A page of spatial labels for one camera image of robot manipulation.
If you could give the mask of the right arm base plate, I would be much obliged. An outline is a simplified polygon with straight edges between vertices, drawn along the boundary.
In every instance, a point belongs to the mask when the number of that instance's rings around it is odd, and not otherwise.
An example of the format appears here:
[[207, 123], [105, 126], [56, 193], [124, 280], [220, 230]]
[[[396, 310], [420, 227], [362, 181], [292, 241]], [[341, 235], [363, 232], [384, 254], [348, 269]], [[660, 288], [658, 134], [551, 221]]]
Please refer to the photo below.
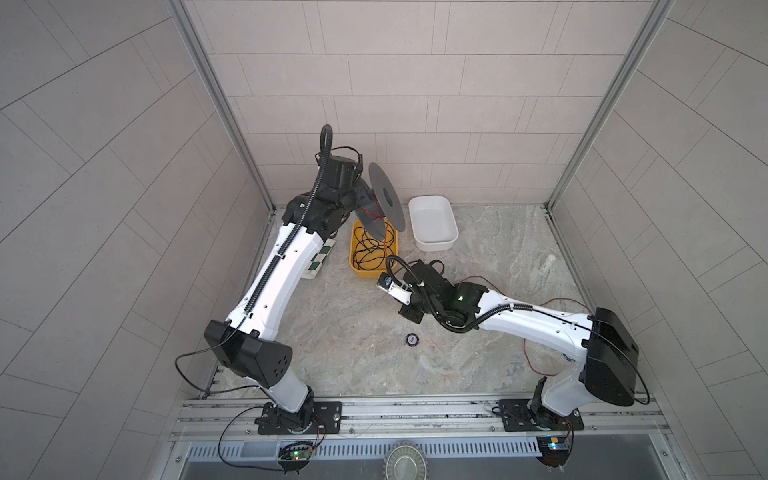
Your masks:
[[578, 410], [567, 417], [563, 417], [533, 400], [501, 399], [492, 407], [492, 413], [501, 418], [506, 432], [569, 432], [584, 429], [584, 423]]

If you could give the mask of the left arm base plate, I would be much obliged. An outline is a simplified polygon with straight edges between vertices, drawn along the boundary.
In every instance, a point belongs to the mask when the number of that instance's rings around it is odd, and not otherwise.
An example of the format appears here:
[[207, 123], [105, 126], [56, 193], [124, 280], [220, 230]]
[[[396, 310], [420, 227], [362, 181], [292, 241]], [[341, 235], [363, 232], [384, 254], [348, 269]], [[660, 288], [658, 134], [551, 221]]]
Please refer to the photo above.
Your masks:
[[297, 412], [288, 412], [272, 403], [254, 420], [259, 435], [338, 434], [342, 403], [308, 399]]

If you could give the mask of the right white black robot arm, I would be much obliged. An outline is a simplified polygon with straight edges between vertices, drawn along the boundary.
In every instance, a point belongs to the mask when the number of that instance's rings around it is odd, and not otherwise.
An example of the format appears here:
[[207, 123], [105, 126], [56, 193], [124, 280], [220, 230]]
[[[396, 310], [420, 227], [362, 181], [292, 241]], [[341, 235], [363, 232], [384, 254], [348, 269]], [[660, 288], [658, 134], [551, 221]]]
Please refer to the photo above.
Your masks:
[[445, 330], [501, 332], [557, 350], [568, 368], [542, 377], [522, 409], [499, 404], [501, 417], [516, 418], [540, 430], [578, 429], [580, 407], [602, 401], [631, 407], [636, 388], [645, 382], [637, 364], [639, 348], [617, 315], [598, 308], [591, 314], [569, 313], [514, 300], [485, 285], [446, 280], [432, 263], [411, 263], [390, 255], [378, 287], [401, 305], [413, 323], [431, 315]]

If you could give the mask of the grey cable spool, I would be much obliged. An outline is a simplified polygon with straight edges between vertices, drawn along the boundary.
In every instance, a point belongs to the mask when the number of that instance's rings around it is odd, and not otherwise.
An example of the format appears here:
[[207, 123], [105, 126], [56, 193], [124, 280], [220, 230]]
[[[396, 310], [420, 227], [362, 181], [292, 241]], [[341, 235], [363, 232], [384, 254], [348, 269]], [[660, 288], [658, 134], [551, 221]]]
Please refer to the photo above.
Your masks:
[[387, 226], [393, 227], [398, 232], [405, 230], [406, 221], [402, 204], [392, 182], [377, 163], [369, 165], [369, 179], [370, 183], [364, 179], [355, 182], [354, 211], [370, 237], [377, 241], [385, 241]]

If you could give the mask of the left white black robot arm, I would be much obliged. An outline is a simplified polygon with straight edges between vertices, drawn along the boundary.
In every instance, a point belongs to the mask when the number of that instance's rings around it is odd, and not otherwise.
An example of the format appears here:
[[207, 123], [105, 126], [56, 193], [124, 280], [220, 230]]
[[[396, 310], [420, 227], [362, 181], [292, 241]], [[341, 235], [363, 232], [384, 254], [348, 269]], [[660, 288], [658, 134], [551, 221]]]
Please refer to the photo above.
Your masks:
[[375, 193], [362, 177], [363, 158], [336, 155], [330, 125], [320, 131], [316, 160], [313, 186], [289, 202], [269, 260], [226, 320], [210, 321], [204, 332], [208, 351], [262, 390], [277, 424], [292, 433], [313, 423], [314, 394], [290, 367], [292, 348], [276, 340], [287, 304], [303, 272], [351, 214], [374, 233], [386, 230]]

